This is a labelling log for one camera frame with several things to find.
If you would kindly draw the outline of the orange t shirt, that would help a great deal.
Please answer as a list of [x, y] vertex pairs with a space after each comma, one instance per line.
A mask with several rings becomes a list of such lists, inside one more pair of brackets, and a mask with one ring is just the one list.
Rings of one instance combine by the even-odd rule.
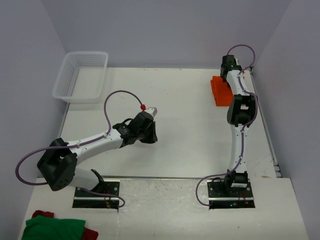
[[218, 107], [229, 107], [233, 100], [233, 93], [227, 82], [220, 76], [213, 76], [210, 81], [211, 91]]

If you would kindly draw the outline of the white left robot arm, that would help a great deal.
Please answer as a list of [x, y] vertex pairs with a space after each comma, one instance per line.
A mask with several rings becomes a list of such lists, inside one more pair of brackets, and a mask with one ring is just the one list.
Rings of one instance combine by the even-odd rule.
[[65, 142], [55, 139], [37, 163], [37, 168], [52, 191], [67, 186], [84, 188], [92, 196], [103, 193], [104, 184], [101, 175], [94, 169], [85, 170], [78, 165], [96, 155], [110, 150], [121, 149], [140, 141], [154, 144], [156, 135], [155, 107], [149, 107], [138, 113], [129, 124], [115, 124], [105, 131], [82, 140]]

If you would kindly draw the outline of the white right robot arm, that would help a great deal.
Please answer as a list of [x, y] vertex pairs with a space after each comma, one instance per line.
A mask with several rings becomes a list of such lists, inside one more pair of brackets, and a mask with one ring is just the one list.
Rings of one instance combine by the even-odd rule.
[[249, 187], [246, 142], [249, 127], [257, 117], [257, 98], [247, 88], [244, 71], [233, 55], [222, 57], [220, 76], [232, 92], [227, 111], [227, 122], [231, 127], [231, 159], [223, 180], [223, 191], [227, 196], [233, 197]]

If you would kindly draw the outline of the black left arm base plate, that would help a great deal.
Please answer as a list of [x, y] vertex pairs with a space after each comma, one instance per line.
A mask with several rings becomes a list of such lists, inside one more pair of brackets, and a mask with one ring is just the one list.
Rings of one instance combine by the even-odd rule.
[[[99, 194], [118, 196], [120, 192], [120, 182], [118, 180], [107, 181], [92, 190]], [[77, 187], [74, 192], [72, 208], [74, 209], [119, 209], [123, 202], [117, 197], [102, 197], [81, 190]]]

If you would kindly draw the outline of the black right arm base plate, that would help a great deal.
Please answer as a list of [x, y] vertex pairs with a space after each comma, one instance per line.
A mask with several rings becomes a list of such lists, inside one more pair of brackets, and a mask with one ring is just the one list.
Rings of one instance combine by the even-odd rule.
[[223, 179], [207, 181], [210, 209], [253, 209], [254, 195], [250, 181], [246, 187], [228, 187]]

